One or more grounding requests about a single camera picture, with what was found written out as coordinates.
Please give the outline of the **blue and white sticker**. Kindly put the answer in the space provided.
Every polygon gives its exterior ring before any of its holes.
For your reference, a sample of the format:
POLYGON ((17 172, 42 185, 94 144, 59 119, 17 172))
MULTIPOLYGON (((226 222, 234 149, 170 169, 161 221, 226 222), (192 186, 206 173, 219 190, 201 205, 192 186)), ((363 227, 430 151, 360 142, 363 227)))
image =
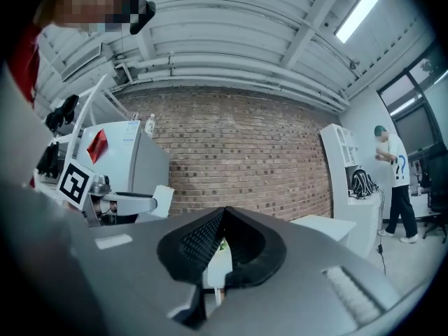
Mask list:
POLYGON ((139 120, 131 120, 127 122, 122 138, 124 145, 132 146, 135 143, 136 138, 139 136, 140 124, 141 122, 139 120))

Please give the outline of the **black cloth bundle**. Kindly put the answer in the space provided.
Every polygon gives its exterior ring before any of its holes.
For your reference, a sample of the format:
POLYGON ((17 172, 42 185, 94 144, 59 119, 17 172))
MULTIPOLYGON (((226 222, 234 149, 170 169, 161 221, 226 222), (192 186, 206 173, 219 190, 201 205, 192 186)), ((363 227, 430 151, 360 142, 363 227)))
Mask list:
POLYGON ((45 119, 45 125, 51 132, 56 132, 63 124, 68 125, 74 120, 75 108, 78 104, 79 96, 73 94, 60 107, 49 113, 45 119))
POLYGON ((47 178, 56 179, 59 176, 57 167, 59 143, 51 143, 42 155, 37 165, 37 171, 40 175, 45 175, 47 178))

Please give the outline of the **white cabinet with shelves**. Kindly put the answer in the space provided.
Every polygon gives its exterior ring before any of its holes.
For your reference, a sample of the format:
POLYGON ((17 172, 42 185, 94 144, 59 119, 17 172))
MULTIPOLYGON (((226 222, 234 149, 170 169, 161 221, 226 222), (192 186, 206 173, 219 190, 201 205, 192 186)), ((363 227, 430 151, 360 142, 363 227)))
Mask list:
POLYGON ((351 180, 362 169, 354 133, 336 124, 320 131, 327 157, 332 187, 333 218, 355 223, 347 247, 365 258, 371 252, 376 236, 381 206, 380 194, 357 197, 351 180))

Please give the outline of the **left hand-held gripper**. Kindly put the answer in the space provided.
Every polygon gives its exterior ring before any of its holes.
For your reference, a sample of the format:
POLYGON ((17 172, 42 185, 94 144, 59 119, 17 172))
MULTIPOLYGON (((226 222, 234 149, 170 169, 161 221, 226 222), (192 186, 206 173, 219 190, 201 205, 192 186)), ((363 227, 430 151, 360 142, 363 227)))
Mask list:
POLYGON ((71 158, 56 188, 71 208, 82 213, 90 227, 134 223, 141 213, 152 212, 157 201, 152 195, 112 191, 109 178, 71 158))

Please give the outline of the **black backpack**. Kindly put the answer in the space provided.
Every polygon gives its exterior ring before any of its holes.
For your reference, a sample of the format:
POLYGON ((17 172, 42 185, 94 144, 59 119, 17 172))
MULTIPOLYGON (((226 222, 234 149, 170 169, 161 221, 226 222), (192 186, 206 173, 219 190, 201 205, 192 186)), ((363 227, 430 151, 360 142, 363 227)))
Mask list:
POLYGON ((356 198, 365 198, 371 196, 378 189, 369 174, 363 169, 357 169, 351 178, 351 190, 356 198))

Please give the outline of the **red paper decoration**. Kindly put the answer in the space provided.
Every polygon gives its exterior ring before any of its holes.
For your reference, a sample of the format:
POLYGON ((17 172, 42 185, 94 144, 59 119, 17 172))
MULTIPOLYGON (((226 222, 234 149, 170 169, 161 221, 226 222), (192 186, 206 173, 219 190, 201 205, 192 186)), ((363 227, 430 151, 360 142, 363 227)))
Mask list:
POLYGON ((94 139, 90 143, 87 148, 87 153, 92 161, 92 164, 95 164, 101 155, 108 148, 108 141, 106 138, 106 133, 104 129, 98 131, 95 135, 94 139))

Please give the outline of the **black office chair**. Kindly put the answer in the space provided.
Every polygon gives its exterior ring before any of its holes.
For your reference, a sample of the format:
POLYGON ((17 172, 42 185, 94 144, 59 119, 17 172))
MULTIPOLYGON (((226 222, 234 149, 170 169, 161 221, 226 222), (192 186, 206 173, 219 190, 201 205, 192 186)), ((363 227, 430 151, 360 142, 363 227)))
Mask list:
POLYGON ((442 243, 445 244, 448 240, 448 148, 443 142, 430 147, 426 168, 430 179, 428 208, 431 215, 423 218, 426 228, 423 239, 440 228, 443 232, 442 243))

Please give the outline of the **person's red shirt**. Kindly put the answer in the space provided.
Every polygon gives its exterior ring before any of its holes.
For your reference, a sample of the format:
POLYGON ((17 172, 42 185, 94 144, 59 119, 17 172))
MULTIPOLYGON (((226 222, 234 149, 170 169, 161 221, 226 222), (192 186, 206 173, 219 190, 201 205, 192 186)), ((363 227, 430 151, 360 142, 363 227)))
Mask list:
POLYGON ((7 59, 9 71, 25 100, 34 108, 35 86, 39 72, 41 28, 29 23, 20 33, 17 44, 7 59))

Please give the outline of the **grey refrigerator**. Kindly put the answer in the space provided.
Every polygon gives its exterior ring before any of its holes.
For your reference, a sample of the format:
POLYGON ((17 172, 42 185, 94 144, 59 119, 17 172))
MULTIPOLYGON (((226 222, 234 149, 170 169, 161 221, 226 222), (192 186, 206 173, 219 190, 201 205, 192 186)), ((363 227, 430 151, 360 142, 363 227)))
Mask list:
MULTIPOLYGON (((127 121, 111 122, 101 126, 106 133, 108 148, 95 164, 85 166, 94 174, 105 175, 114 193, 128 192, 152 195, 157 186, 167 186, 169 181, 169 155, 143 131, 132 146, 123 144, 127 121)), ((137 214, 135 223, 160 220, 149 213, 137 214)))

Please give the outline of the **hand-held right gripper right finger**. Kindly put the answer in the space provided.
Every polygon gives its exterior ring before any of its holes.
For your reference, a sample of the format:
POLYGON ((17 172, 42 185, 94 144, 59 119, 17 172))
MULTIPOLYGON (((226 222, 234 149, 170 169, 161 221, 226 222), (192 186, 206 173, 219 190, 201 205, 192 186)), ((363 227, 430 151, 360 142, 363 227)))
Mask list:
POLYGON ((200 336, 345 336, 385 333, 400 301, 366 259, 308 227, 233 207, 196 212, 220 218, 234 267, 221 306, 200 336))

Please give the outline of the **ceiling strip light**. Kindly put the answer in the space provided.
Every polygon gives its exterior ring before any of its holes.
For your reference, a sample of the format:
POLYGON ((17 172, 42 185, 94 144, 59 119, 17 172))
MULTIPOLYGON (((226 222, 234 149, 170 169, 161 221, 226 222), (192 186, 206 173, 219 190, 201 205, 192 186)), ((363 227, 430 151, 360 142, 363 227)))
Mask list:
POLYGON ((335 35, 340 42, 346 43, 353 33, 359 28, 370 11, 379 0, 358 0, 347 17, 337 28, 335 35))

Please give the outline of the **black framed window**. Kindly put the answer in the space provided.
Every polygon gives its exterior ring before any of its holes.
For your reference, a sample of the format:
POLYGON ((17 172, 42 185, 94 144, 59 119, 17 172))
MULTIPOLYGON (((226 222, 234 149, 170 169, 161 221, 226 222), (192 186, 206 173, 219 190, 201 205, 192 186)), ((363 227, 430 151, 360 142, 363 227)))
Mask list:
POLYGON ((406 151, 448 148, 448 57, 432 47, 378 90, 406 151))

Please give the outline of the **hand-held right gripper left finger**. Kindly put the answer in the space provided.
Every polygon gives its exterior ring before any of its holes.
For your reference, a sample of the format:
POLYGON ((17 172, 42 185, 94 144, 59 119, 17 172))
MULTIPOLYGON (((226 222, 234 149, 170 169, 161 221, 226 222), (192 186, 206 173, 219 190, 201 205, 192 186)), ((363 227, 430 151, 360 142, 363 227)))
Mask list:
POLYGON ((73 253, 103 330, 207 330, 202 274, 223 208, 90 228, 71 219, 73 253))

